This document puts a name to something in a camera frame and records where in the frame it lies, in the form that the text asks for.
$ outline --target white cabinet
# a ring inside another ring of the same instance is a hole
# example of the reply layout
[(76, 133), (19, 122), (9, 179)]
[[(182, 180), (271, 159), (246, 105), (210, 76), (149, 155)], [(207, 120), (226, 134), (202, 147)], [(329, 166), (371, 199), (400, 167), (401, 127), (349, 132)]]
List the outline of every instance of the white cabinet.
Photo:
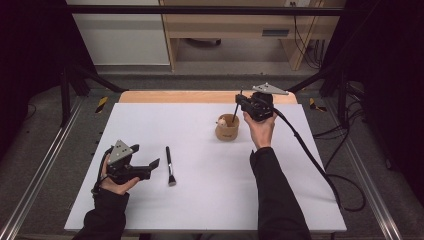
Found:
[[(67, 0), (70, 5), (158, 5), (157, 0)], [(162, 17), (73, 14), (94, 65), (169, 65)]]

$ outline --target black stand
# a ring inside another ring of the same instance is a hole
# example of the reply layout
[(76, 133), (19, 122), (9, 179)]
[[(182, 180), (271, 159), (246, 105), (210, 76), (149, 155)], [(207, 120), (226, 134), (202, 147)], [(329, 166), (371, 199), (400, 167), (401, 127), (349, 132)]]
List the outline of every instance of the black stand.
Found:
[(90, 88), (85, 82), (86, 78), (90, 78), (97, 83), (105, 86), (106, 88), (122, 93), (128, 91), (128, 89), (120, 88), (105, 79), (101, 78), (97, 74), (94, 74), (81, 66), (68, 66), (65, 67), (63, 73), (60, 76), (61, 95), (62, 95), (62, 123), (61, 127), (65, 126), (71, 116), (71, 102), (69, 96), (69, 84), (75, 90), (78, 96), (87, 96), (90, 93)]
[(333, 62), (327, 66), (324, 70), (321, 70), (317, 74), (309, 77), (303, 82), (287, 89), (286, 91), (296, 93), (308, 85), (320, 80), (325, 79), (324, 84), (321, 86), (320, 94), (323, 97), (331, 95), (335, 89), (338, 88), (338, 113), (337, 116), (343, 128), (348, 127), (347, 119), (347, 108), (346, 108), (346, 91), (347, 91), (347, 78), (346, 69), (351, 63), (352, 59), (361, 46), (361, 42), (364, 40), (366, 34), (364, 34), (363, 26), (370, 19), (371, 14), (377, 8), (381, 0), (377, 0), (365, 19), (359, 24), (355, 32), (351, 35), (350, 39), (344, 44), (339, 54), (334, 58)]

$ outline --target black cable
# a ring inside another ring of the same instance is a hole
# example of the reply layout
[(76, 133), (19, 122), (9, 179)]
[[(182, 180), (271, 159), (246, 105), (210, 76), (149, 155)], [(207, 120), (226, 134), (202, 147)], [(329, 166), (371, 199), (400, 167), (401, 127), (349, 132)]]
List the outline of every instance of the black cable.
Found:
[(360, 192), (361, 197), (362, 197), (362, 204), (361, 204), (361, 206), (358, 207), (358, 208), (346, 208), (346, 207), (343, 207), (344, 210), (349, 211), (349, 212), (359, 212), (359, 211), (362, 211), (365, 208), (365, 205), (366, 205), (366, 202), (367, 202), (367, 199), (365, 197), (365, 193), (364, 193), (364, 191), (356, 183), (354, 183), (352, 180), (350, 180), (350, 179), (348, 179), (346, 177), (339, 176), (339, 175), (336, 175), (336, 174), (327, 174), (327, 176), (329, 176), (329, 177), (335, 177), (335, 178), (339, 178), (339, 179), (343, 179), (343, 180), (351, 183), (353, 186), (355, 186), (356, 189), (358, 189), (358, 191)]
[(299, 133), (294, 129), (294, 127), (290, 124), (290, 122), (287, 120), (287, 118), (278, 109), (273, 108), (273, 110), (289, 126), (289, 128), (293, 131), (294, 136), (299, 141), (299, 143), (302, 146), (303, 150), (305, 151), (306, 155), (309, 157), (309, 159), (312, 161), (312, 163), (318, 169), (319, 173), (327, 181), (328, 185), (330, 185), (331, 189), (333, 190), (333, 194), (334, 194), (334, 196), (336, 198), (337, 205), (339, 206), (340, 209), (343, 208), (342, 205), (341, 205), (339, 193), (337, 192), (336, 187), (334, 186), (334, 184), (330, 180), (330, 178), (327, 176), (327, 174), (324, 172), (324, 170), (321, 168), (321, 166), (318, 164), (318, 162), (315, 160), (314, 156), (309, 151), (309, 149), (306, 146), (305, 142), (303, 142), (303, 139), (300, 137)]
[[(356, 111), (352, 114), (352, 116), (350, 116), (350, 117), (348, 117), (348, 118), (347, 118), (347, 119), (348, 119), (348, 121), (350, 121), (352, 118), (353, 118), (353, 121), (355, 121), (355, 119), (359, 116), (359, 115), (357, 115), (357, 113), (358, 113), (358, 112), (361, 112), (361, 111), (362, 111), (362, 109), (356, 110)], [(331, 154), (330, 158), (328, 159), (327, 163), (325, 164), (325, 167), (324, 167), (324, 169), (325, 169), (325, 170), (327, 170), (327, 168), (330, 166), (330, 163), (333, 161), (334, 157), (336, 156), (337, 152), (338, 152), (338, 151), (340, 150), (340, 148), (343, 146), (343, 143), (346, 141), (346, 139), (347, 139), (347, 137), (348, 137), (348, 135), (349, 135), (349, 132), (350, 132), (350, 127), (351, 127), (352, 125), (353, 125), (353, 124), (349, 124), (349, 125), (347, 126), (347, 128), (346, 128), (346, 135), (345, 135), (345, 137), (342, 139), (342, 141), (339, 143), (339, 145), (337, 146), (337, 148), (334, 150), (333, 154)]]
[[(362, 209), (364, 209), (364, 207), (366, 205), (366, 197), (365, 197), (364, 191), (356, 183), (354, 183), (352, 180), (350, 180), (350, 179), (348, 179), (346, 177), (342, 177), (342, 176), (335, 175), (335, 174), (327, 174), (326, 172), (324, 172), (324, 170), (321, 168), (321, 166), (318, 164), (318, 162), (315, 160), (315, 158), (313, 157), (313, 155), (311, 154), (311, 152), (307, 148), (306, 144), (303, 142), (303, 139), (300, 137), (299, 133), (294, 129), (294, 127), (290, 124), (290, 122), (287, 120), (287, 118), (278, 109), (274, 108), (273, 110), (289, 126), (289, 128), (292, 130), (294, 136), (297, 138), (297, 140), (299, 141), (300, 145), (304, 149), (306, 155), (309, 157), (309, 159), (312, 161), (312, 163), (318, 169), (318, 171), (320, 172), (320, 174), (322, 175), (322, 177), (327, 181), (328, 185), (333, 190), (333, 193), (334, 193), (334, 196), (336, 198), (336, 202), (337, 202), (337, 205), (339, 206), (339, 208), (340, 209), (343, 209), (343, 210), (346, 210), (346, 211), (349, 211), (349, 212), (359, 212)], [(355, 111), (355, 113), (352, 114), (352, 116), (355, 116), (354, 120), (358, 117), (357, 112), (359, 112), (359, 110)], [(331, 181), (330, 177), (340, 178), (340, 179), (343, 179), (343, 180), (351, 183), (352, 185), (354, 185), (358, 189), (358, 191), (360, 192), (360, 194), (361, 194), (361, 197), (362, 197), (362, 204), (361, 204), (361, 206), (359, 208), (346, 208), (346, 207), (343, 207), (341, 205), (341, 200), (340, 200), (340, 196), (339, 196), (339, 193), (337, 191), (337, 188), (334, 186), (334, 183)]]

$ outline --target tripod leg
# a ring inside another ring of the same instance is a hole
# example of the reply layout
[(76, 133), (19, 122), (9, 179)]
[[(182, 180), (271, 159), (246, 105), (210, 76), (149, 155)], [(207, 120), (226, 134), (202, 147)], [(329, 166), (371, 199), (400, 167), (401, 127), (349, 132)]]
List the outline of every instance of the tripod leg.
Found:
[(80, 66), (74, 66), (74, 69), (78, 73), (82, 74), (84, 77), (89, 77), (90, 79), (96, 81), (97, 83), (99, 83), (99, 84), (107, 87), (108, 89), (110, 89), (110, 90), (112, 90), (114, 92), (125, 92), (125, 91), (128, 91), (128, 89), (120, 88), (120, 87), (118, 87), (118, 86), (116, 86), (116, 85), (114, 85), (114, 84), (106, 81), (105, 79), (99, 77), (97, 74), (94, 74), (92, 72), (89, 72), (89, 71), (83, 69)]

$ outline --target white table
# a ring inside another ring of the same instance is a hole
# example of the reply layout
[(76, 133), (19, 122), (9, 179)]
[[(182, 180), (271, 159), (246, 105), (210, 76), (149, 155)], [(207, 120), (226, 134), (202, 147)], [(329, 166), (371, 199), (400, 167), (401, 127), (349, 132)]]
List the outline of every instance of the white table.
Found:
[[(277, 104), (302, 136), (319, 163), (303, 108)], [(133, 166), (160, 158), (150, 180), (130, 190), (126, 230), (136, 232), (245, 232), (257, 228), (257, 189), (249, 164), (254, 145), (240, 118), (239, 135), (222, 142), (214, 134), (226, 103), (117, 103), (65, 225), (83, 227), (85, 213), (94, 207), (90, 190), (105, 150), (121, 139), (140, 145)], [(177, 185), (168, 186), (165, 147), (169, 146)], [(306, 156), (291, 130), (277, 119), (273, 148), (296, 195), (311, 232), (345, 231), (346, 226), (326, 181)]]

